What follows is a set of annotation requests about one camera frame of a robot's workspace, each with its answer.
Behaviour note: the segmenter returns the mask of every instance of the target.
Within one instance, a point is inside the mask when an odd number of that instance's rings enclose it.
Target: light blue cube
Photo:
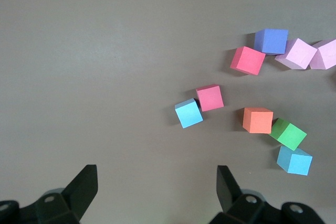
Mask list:
[[[277,164],[288,173],[307,176],[312,159],[311,155],[299,148],[292,151],[290,148],[282,146]]]
[[[195,99],[189,99],[175,105],[175,111],[181,122],[182,128],[187,128],[203,121]]]
[[[254,49],[267,55],[283,55],[286,50],[288,30],[264,29],[256,33]]]

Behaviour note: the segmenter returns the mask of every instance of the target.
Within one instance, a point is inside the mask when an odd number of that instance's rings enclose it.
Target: orange cube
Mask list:
[[[244,108],[243,128],[249,133],[270,134],[273,111],[265,108]]]

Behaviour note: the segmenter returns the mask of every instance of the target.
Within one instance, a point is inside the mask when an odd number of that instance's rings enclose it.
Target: magenta cube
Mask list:
[[[320,41],[313,47],[317,52],[309,64],[311,69],[329,69],[336,65],[336,39]]]
[[[214,110],[224,107],[219,85],[212,84],[196,89],[202,111]]]
[[[285,54],[275,59],[291,69],[306,69],[317,49],[301,39],[287,41]]]
[[[236,50],[230,68],[257,76],[265,55],[265,53],[249,47],[239,47]]]

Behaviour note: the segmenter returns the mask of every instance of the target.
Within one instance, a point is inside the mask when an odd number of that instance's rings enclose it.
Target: colorful toy block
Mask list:
[[[279,118],[272,126],[270,136],[294,151],[307,134],[290,122]]]
[[[246,74],[258,75],[265,54],[249,47],[239,47],[233,57],[231,68]]]
[[[285,53],[277,55],[275,60],[291,69],[306,69],[316,51],[301,39],[292,39],[287,41]]]
[[[273,111],[265,108],[244,108],[243,128],[249,133],[270,134]]]
[[[196,89],[202,111],[214,110],[224,107],[219,85],[212,84]]]
[[[189,99],[175,105],[175,111],[178,119],[180,120],[182,128],[187,128],[203,121],[195,99]]]
[[[329,69],[336,65],[336,39],[320,41],[313,47],[317,52],[309,64],[311,69]]]
[[[267,55],[285,53],[288,30],[264,29],[256,32],[254,49]]]
[[[282,146],[277,164],[288,173],[307,176],[312,159],[311,155],[299,148],[292,151],[290,148]]]

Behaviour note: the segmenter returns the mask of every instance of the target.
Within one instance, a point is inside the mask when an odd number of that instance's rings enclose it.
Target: gray table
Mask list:
[[[82,223],[208,223],[216,166],[275,207],[303,202],[336,219],[336,68],[259,76],[229,68],[264,28],[308,43],[336,37],[335,0],[0,0],[0,199],[30,204],[97,164]],[[174,105],[217,83],[225,107],[182,129]],[[310,173],[276,164],[279,144],[249,134],[263,106],[308,133]]]

